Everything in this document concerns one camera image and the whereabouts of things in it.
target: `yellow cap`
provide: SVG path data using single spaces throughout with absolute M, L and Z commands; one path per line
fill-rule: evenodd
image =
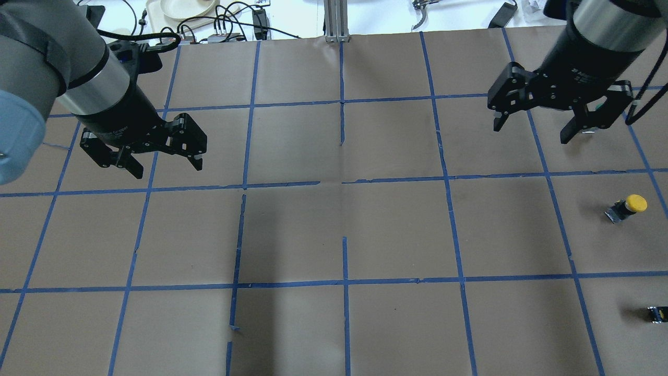
M 629 195 L 626 199 L 626 207 L 628 210 L 642 213 L 647 210 L 647 200 L 640 195 Z

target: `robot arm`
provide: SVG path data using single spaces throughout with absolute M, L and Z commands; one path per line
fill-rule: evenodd
M 566 29 L 535 71 L 510 62 L 488 93 L 494 130 L 520 110 L 541 106 L 572 110 L 561 130 L 566 144 L 578 132 L 609 128 L 633 101 L 631 83 L 617 78 L 666 28 L 666 0 L 550 0 L 546 15 Z M 587 104 L 605 96 L 602 106 Z
M 57 96 L 85 126 L 80 145 L 100 167 L 140 179 L 132 153 L 162 151 L 202 169 L 204 132 L 187 114 L 162 120 L 137 86 L 138 74 L 162 67 L 156 49 L 106 45 L 70 0 L 0 0 L 0 51 L 0 184 L 25 170 Z

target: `metal bracket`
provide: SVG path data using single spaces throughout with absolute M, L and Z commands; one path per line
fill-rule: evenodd
M 325 0 L 325 41 L 349 41 L 348 0 Z

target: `white floor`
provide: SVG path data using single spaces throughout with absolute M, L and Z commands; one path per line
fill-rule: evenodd
M 137 16 L 146 8 L 144 0 L 128 0 Z M 222 0 L 227 5 L 231 0 Z M 427 6 L 428 17 L 419 31 L 484 29 L 504 0 L 441 0 Z M 530 15 L 529 3 L 536 0 L 518 0 L 518 11 L 508 27 L 562 25 L 564 21 L 545 18 L 540 12 Z M 118 33 L 130 33 L 134 18 L 128 6 L 120 0 L 83 0 L 83 4 L 104 5 L 106 13 L 100 28 Z M 272 0 L 267 7 L 270 26 L 288 31 L 300 37 L 317 37 L 323 34 L 323 0 Z M 350 34 L 407 33 L 420 20 L 411 0 L 348 0 Z M 240 22 L 251 23 L 251 11 L 245 10 Z M 252 27 L 244 27 L 249 39 Z M 151 32 L 150 25 L 146 32 Z M 198 39 L 213 33 L 211 24 L 195 30 Z M 271 39 L 290 38 L 272 32 Z

